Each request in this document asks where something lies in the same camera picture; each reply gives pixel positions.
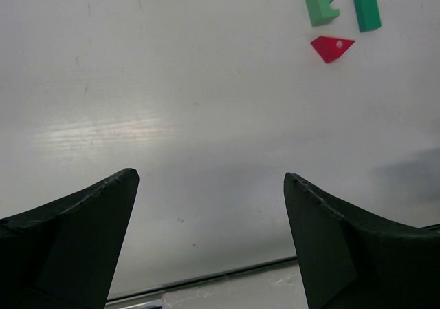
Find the green arched hospital block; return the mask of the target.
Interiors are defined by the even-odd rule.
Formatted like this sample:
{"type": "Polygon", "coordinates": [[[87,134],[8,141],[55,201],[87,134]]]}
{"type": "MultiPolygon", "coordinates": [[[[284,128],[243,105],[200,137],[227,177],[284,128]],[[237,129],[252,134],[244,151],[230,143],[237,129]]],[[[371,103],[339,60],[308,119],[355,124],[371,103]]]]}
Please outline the green arched hospital block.
{"type": "Polygon", "coordinates": [[[340,16],[340,10],[331,6],[335,0],[305,0],[312,27],[327,25],[340,16]]]}

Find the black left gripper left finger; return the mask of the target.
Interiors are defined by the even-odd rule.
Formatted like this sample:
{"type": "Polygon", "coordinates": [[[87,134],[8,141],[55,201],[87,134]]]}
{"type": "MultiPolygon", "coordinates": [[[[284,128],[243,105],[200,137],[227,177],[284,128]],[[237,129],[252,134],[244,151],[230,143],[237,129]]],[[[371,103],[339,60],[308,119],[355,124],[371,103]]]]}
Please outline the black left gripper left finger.
{"type": "Polygon", "coordinates": [[[104,308],[138,185],[126,168],[1,219],[1,307],[104,308]]]}

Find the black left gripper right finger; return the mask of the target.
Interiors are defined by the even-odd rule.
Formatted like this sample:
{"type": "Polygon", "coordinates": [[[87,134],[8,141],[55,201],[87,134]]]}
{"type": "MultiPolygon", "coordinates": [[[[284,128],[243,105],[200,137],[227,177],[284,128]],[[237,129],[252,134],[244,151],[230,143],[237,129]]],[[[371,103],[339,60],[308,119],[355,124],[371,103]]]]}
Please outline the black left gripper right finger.
{"type": "Polygon", "coordinates": [[[293,173],[285,206],[310,308],[438,308],[439,226],[408,226],[293,173]]]}

